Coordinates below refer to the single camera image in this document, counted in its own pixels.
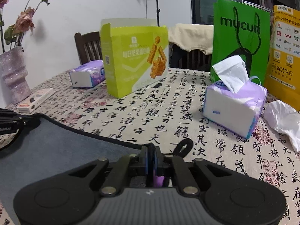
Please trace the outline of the purple and grey towel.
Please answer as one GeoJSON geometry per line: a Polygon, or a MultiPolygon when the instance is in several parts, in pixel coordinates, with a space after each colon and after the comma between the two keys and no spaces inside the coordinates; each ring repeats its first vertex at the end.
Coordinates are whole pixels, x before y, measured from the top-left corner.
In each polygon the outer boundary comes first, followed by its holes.
{"type": "Polygon", "coordinates": [[[39,127],[23,131],[1,151],[1,202],[12,222],[18,224],[13,198],[24,186],[100,157],[113,162],[139,151],[77,134],[42,118],[39,127]]]}

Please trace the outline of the white flat product box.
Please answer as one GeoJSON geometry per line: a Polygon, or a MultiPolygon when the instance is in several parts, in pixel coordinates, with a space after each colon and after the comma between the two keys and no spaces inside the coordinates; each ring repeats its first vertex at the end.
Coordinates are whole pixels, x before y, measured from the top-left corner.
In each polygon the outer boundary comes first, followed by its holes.
{"type": "Polygon", "coordinates": [[[38,106],[40,106],[40,104],[45,102],[53,94],[53,88],[37,90],[35,93],[31,94],[29,97],[20,102],[16,110],[19,113],[32,113],[38,108],[38,106]]]}

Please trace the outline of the left purple tissue pack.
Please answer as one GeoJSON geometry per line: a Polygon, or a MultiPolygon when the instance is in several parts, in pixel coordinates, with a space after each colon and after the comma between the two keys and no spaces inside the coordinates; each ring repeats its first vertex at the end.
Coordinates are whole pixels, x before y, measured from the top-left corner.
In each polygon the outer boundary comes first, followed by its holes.
{"type": "Polygon", "coordinates": [[[69,72],[73,88],[93,88],[105,80],[103,60],[87,62],[69,72]]]}

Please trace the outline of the purple tissue pack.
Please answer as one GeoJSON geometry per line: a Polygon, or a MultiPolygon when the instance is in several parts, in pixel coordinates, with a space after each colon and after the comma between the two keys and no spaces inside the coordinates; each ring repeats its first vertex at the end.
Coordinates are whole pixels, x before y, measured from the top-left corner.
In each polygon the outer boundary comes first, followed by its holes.
{"type": "Polygon", "coordinates": [[[103,60],[87,62],[69,72],[73,88],[93,88],[105,80],[103,60]]]}
{"type": "Polygon", "coordinates": [[[248,76],[246,63],[239,55],[226,58],[213,70],[220,78],[206,88],[203,116],[248,139],[253,133],[264,106],[267,89],[259,79],[248,76]]]}

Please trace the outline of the dried pink roses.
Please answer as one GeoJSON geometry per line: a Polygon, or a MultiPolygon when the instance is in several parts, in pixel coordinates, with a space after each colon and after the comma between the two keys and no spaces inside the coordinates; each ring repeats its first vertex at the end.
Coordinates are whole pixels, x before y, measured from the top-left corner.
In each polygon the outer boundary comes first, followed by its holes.
{"type": "Polygon", "coordinates": [[[50,0],[40,0],[36,8],[32,8],[29,6],[28,0],[26,6],[23,11],[20,12],[14,24],[7,27],[6,30],[3,29],[5,22],[3,16],[4,6],[9,2],[9,0],[1,0],[1,50],[4,53],[5,45],[9,45],[10,49],[12,49],[12,45],[14,47],[21,46],[24,35],[27,31],[33,31],[35,29],[35,25],[33,23],[33,16],[38,10],[41,3],[45,3],[49,5],[50,0]]]}

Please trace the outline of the crumpled white tissue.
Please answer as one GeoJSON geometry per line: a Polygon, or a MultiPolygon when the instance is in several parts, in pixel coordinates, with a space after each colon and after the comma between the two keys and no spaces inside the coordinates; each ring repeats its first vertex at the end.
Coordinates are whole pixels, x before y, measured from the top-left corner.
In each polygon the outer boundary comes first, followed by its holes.
{"type": "Polygon", "coordinates": [[[263,118],[273,130],[287,135],[294,152],[299,153],[299,112],[276,100],[267,105],[263,118]]]}

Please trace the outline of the right purple tissue pack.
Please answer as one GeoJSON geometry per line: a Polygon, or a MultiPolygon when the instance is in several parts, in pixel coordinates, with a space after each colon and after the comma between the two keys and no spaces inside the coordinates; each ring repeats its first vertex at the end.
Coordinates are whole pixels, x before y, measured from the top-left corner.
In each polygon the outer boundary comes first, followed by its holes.
{"type": "Polygon", "coordinates": [[[264,106],[267,89],[259,79],[248,76],[246,63],[239,55],[226,58],[213,70],[220,78],[206,88],[203,116],[248,139],[253,133],[264,106]]]}

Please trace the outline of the dark wooden chair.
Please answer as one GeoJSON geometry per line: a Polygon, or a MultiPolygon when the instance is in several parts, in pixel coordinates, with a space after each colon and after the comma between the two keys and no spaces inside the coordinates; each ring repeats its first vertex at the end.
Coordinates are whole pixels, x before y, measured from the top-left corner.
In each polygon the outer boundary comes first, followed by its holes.
{"type": "Polygon", "coordinates": [[[98,31],[87,34],[76,33],[74,39],[81,65],[103,59],[98,31]]]}

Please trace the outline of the calligraphy print tablecloth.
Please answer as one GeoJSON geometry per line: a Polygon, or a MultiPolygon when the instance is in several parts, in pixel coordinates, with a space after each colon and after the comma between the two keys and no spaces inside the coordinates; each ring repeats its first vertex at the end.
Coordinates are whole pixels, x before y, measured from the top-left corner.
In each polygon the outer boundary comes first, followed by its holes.
{"type": "MultiPolygon", "coordinates": [[[[205,158],[218,165],[267,182],[284,194],[287,207],[281,224],[299,224],[299,155],[288,137],[260,118],[244,139],[202,115],[207,72],[170,69],[168,76],[122,98],[108,95],[105,83],[75,89],[69,73],[40,85],[55,93],[37,113],[61,128],[98,140],[121,141],[141,147],[152,143],[171,153],[179,141],[194,145],[187,161],[205,158]]],[[[1,202],[1,223],[14,224],[1,202]]]]}

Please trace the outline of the yellow paper bag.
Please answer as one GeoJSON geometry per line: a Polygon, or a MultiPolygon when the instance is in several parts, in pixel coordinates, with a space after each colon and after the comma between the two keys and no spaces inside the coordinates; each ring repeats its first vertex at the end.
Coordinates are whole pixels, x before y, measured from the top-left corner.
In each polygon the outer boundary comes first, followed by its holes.
{"type": "Polygon", "coordinates": [[[299,11],[274,6],[271,48],[264,85],[277,99],[299,111],[299,11]]]}

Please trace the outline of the lime green snack box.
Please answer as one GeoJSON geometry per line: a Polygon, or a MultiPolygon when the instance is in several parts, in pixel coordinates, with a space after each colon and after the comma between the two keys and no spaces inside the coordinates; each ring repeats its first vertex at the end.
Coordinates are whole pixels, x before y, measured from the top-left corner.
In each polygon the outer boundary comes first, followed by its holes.
{"type": "Polygon", "coordinates": [[[103,19],[100,46],[108,94],[115,98],[127,96],[168,74],[168,29],[157,26],[154,19],[103,19]]]}

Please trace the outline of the dark chair under cloth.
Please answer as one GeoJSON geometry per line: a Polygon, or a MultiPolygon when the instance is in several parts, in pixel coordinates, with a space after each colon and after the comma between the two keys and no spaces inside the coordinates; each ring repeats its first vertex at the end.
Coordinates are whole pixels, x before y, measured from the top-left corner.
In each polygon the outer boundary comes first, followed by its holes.
{"type": "Polygon", "coordinates": [[[205,55],[200,50],[188,52],[173,43],[169,44],[169,66],[171,68],[209,72],[211,61],[211,54],[205,55]]]}

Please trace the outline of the cream cloth on chair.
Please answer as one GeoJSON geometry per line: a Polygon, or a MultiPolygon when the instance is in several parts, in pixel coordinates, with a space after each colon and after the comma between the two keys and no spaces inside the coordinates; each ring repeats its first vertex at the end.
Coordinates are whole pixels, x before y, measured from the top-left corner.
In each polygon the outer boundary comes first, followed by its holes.
{"type": "Polygon", "coordinates": [[[184,51],[202,51],[205,55],[213,52],[214,26],[207,24],[178,23],[168,29],[169,42],[184,51]]]}

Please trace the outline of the green mucun paper bag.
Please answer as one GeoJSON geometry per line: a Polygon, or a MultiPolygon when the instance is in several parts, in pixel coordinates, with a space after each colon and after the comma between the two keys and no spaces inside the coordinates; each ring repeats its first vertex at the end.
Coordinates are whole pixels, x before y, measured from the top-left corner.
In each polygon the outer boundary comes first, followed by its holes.
{"type": "Polygon", "coordinates": [[[234,55],[246,63],[248,76],[264,84],[271,38],[270,14],[230,0],[214,3],[214,40],[211,65],[234,55]]]}

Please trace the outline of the studio light on stand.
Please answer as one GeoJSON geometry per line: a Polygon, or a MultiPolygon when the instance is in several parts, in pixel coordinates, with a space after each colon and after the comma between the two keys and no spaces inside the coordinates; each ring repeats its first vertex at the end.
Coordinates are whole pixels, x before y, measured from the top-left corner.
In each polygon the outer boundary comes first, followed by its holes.
{"type": "Polygon", "coordinates": [[[159,0],[156,0],[156,15],[157,15],[157,26],[160,26],[160,8],[159,8],[159,0]]]}

